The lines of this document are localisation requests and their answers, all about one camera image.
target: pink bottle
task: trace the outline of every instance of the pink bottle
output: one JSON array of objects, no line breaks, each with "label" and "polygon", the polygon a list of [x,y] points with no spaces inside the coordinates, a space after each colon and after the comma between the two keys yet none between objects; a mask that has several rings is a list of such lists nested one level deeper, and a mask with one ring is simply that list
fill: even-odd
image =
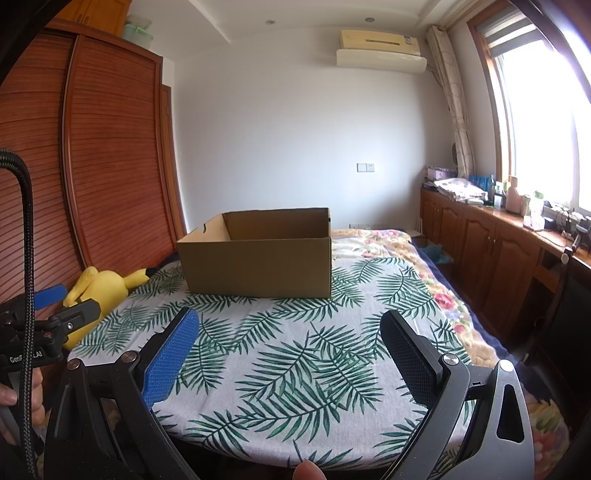
[{"label": "pink bottle", "polygon": [[507,203],[505,208],[512,213],[521,214],[521,195],[517,190],[517,177],[509,177],[511,186],[507,190]]}]

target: open cardboard box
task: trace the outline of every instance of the open cardboard box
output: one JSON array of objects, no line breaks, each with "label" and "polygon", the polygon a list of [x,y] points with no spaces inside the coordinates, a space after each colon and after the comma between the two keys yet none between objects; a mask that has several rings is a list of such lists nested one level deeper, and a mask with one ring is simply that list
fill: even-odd
[{"label": "open cardboard box", "polygon": [[328,208],[222,213],[177,248],[194,293],[330,297]]}]

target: wall socket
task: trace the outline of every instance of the wall socket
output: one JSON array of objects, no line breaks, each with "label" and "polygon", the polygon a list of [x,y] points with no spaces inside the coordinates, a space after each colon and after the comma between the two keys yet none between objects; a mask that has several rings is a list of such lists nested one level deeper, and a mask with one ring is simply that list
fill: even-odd
[{"label": "wall socket", "polygon": [[371,172],[375,171],[375,164],[374,163],[357,163],[357,171],[360,173]]}]

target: window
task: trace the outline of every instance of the window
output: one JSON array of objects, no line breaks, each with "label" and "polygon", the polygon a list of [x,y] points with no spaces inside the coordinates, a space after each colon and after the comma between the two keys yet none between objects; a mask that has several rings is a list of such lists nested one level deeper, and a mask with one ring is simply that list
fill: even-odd
[{"label": "window", "polygon": [[496,109],[497,176],[517,176],[520,193],[539,190],[589,215],[591,105],[568,62],[527,17],[505,2],[488,10],[469,27]]}]

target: finger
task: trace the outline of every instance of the finger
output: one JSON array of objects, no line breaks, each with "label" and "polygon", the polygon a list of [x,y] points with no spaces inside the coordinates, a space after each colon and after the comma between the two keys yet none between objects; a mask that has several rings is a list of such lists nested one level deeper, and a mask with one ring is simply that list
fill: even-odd
[{"label": "finger", "polygon": [[33,389],[31,393],[31,410],[37,410],[43,404],[43,385]]},{"label": "finger", "polygon": [[33,369],[33,388],[38,387],[43,382],[43,374],[40,368]]},{"label": "finger", "polygon": [[17,393],[6,385],[0,385],[0,407],[12,407],[17,404]]},{"label": "finger", "polygon": [[326,477],[315,464],[306,460],[295,467],[293,480],[326,480]]},{"label": "finger", "polygon": [[45,421],[45,408],[43,405],[39,407],[37,410],[31,412],[31,422],[33,426],[38,427],[39,425],[43,425]]}]

